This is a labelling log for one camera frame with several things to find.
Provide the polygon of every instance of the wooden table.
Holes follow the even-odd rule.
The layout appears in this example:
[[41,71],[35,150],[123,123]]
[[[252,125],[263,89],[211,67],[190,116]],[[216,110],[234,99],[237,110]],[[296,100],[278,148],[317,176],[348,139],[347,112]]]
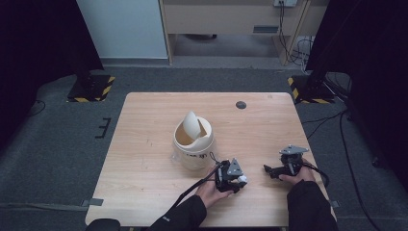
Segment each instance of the wooden table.
[[[238,101],[246,108],[238,109]],[[103,204],[89,206],[86,223],[115,218],[122,226],[150,226],[205,176],[206,169],[190,171],[171,158],[173,132],[188,111],[212,124],[219,160],[237,158],[248,178],[208,211],[201,227],[287,226],[291,185],[270,179],[263,165],[281,167],[279,150],[288,144],[310,147],[291,96],[269,92],[129,93],[93,195]],[[312,151],[304,157],[316,164]]]

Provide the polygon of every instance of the black cable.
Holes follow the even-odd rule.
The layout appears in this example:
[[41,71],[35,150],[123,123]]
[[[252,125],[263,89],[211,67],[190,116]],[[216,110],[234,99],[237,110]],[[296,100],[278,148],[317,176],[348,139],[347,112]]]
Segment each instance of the black cable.
[[216,155],[214,154],[214,152],[210,152],[210,157],[211,159],[213,159],[213,161],[216,162],[216,165],[220,164],[220,162],[216,159]]
[[310,54],[312,52],[313,37],[309,36],[309,40],[311,41],[311,42],[309,42],[309,54]]
[[333,80],[331,80],[328,77],[328,73],[325,75],[324,77],[324,81],[323,81],[332,91],[334,91],[338,97],[340,97],[342,100],[346,100],[348,98],[349,95],[349,90],[348,87],[347,89],[343,88],[339,82],[337,81],[337,83],[335,83]]
[[[308,41],[308,42],[309,42],[309,53],[298,52],[298,51],[296,51],[296,50],[294,50],[294,51],[296,51],[296,52],[298,53],[298,55],[300,54],[300,55],[308,56],[308,57],[309,57],[309,56],[310,56],[310,53],[311,53],[311,51],[312,51],[312,43],[313,43],[313,40],[312,40],[312,39],[307,39],[307,38],[303,38],[303,39],[299,40],[299,41],[297,42],[297,50],[299,50],[299,51],[300,51],[300,42],[302,42],[302,41]],[[303,57],[298,57],[298,58],[304,60],[304,61],[305,61],[305,64],[307,64],[307,62],[309,61],[309,59],[304,59]]]
[[318,174],[320,174],[323,178],[324,178],[324,187],[325,188],[327,188],[328,186],[329,186],[329,184],[330,184],[330,179],[329,179],[329,176],[326,174],[326,173],[324,173],[322,170],[320,170],[320,169],[318,169],[317,167],[315,167],[314,165],[312,165],[312,164],[309,164],[309,163],[303,163],[303,166],[305,166],[305,167],[308,167],[308,168],[310,168],[310,169],[313,169],[314,171],[316,171]]
[[310,122],[319,122],[319,121],[322,121],[322,123],[320,123],[320,124],[318,125],[318,127],[315,128],[315,130],[307,137],[307,139],[310,139],[310,138],[316,133],[316,131],[319,129],[319,127],[320,127],[321,125],[323,125],[325,122],[327,122],[328,120],[330,120],[330,119],[332,119],[332,118],[335,118],[335,117],[337,117],[337,116],[340,116],[343,112],[345,112],[345,111],[339,112],[339,113],[337,113],[337,114],[335,114],[335,115],[332,115],[332,116],[330,116],[330,117],[324,117],[324,118],[320,118],[320,119],[316,119],[316,120],[310,120],[310,121],[302,122],[302,124],[305,124],[305,123],[310,123]]
[[308,57],[310,56],[311,48],[309,49],[309,54],[300,51],[300,42],[302,42],[302,41],[309,41],[309,46],[310,46],[310,47],[312,46],[312,43],[313,43],[312,40],[306,39],[306,38],[301,39],[301,40],[299,40],[299,41],[297,42],[297,50],[293,50],[294,52],[297,53],[297,55],[291,55],[292,57],[294,57],[293,63],[296,64],[296,65],[302,65],[302,64],[297,64],[297,63],[296,63],[296,61],[297,61],[298,59],[301,59],[301,57],[300,57],[301,55],[308,56]]
[[279,6],[280,6],[280,16],[279,16],[279,41],[283,48],[285,49],[285,56],[286,56],[286,61],[292,62],[294,64],[297,64],[295,60],[292,59],[292,56],[290,56],[290,52],[288,50],[288,47],[286,45],[285,37],[283,35],[283,18],[285,16],[285,2],[284,1],[279,1]]
[[38,99],[36,100],[36,102],[37,102],[37,103],[42,103],[42,108],[41,108],[38,112],[36,112],[36,113],[27,115],[27,117],[38,115],[38,114],[40,114],[42,111],[44,111],[44,109],[45,109],[45,102],[42,101],[42,100],[38,100]]
[[181,193],[180,196],[178,197],[178,199],[176,200],[176,202],[174,202],[174,204],[171,206],[171,208],[169,209],[169,211],[175,207],[177,207],[177,205],[183,200],[184,197],[186,197],[186,195],[188,195],[189,193],[191,193],[191,191],[193,191],[195,188],[197,188],[198,186],[200,186],[201,184],[203,184],[204,182],[208,181],[209,178],[220,168],[222,167],[222,164],[220,162],[217,162],[217,166],[210,172],[210,174],[208,174],[205,178],[197,181],[195,184],[193,184],[191,187],[189,187],[185,192]]
[[343,132],[343,123],[342,123],[342,121],[343,121],[343,116],[344,116],[344,114],[345,114],[346,112],[347,112],[347,111],[343,111],[343,112],[342,112],[342,115],[340,116],[340,133],[341,133],[341,135],[342,135],[342,141],[343,141],[343,145],[344,145],[345,156],[346,156],[346,158],[347,158],[348,169],[350,170],[350,173],[351,173],[351,179],[352,179],[352,182],[353,182],[353,185],[354,185],[354,189],[355,189],[355,191],[356,191],[357,198],[358,198],[358,201],[359,201],[359,203],[360,203],[360,206],[361,206],[361,208],[362,208],[364,214],[366,215],[367,219],[368,219],[369,222],[371,223],[371,225],[372,225],[376,230],[379,231],[380,229],[379,229],[378,226],[375,224],[375,222],[371,219],[369,213],[368,213],[367,210],[366,210],[366,206],[365,206],[364,203],[363,203],[363,200],[362,200],[361,195],[360,195],[360,190],[358,189],[358,186],[357,186],[357,181],[356,181],[356,178],[355,178],[355,176],[354,176],[353,168],[351,167],[350,157],[349,157],[349,155],[348,155],[348,149],[347,149],[347,145],[346,145],[346,143],[345,143],[344,132]]

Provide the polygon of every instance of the person's left hand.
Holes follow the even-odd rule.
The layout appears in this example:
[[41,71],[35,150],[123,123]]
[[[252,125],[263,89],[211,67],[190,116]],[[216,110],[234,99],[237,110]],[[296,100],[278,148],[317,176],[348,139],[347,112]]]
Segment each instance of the person's left hand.
[[[211,167],[208,169],[207,174],[210,174],[215,167]],[[203,201],[205,207],[209,209],[213,206],[216,202],[221,200],[222,198],[228,197],[228,195],[234,193],[233,191],[227,192],[220,192],[216,188],[216,181],[215,175],[213,174],[208,181],[201,184],[197,191],[195,192],[196,195],[200,196],[201,200]]]

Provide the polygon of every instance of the black screw hole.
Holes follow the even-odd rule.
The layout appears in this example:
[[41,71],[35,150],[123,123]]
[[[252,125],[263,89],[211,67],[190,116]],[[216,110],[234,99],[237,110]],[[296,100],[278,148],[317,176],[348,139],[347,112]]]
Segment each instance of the black screw hole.
[[238,101],[235,106],[237,106],[237,108],[239,109],[245,109],[246,108],[246,103],[243,101]]

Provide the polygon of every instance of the black cloth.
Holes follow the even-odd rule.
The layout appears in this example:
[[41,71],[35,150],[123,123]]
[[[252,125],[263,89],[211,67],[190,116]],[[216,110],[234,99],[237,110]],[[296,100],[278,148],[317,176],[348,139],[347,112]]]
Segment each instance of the black cloth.
[[329,1],[306,69],[315,78],[346,73],[354,124],[382,167],[390,167],[408,192],[403,150],[408,141],[406,93],[408,1]]
[[75,0],[0,0],[0,149],[42,85],[94,69],[103,66]]
[[[301,181],[288,193],[289,229],[291,231],[339,230],[330,204],[318,184]],[[148,231],[188,231],[198,228],[207,210],[203,201],[193,195],[179,206],[158,218]]]
[[288,193],[289,229],[291,231],[339,230],[330,204],[313,181],[301,181]]
[[207,216],[207,209],[198,195],[193,195],[179,206],[158,218],[148,231],[189,231],[196,229]]

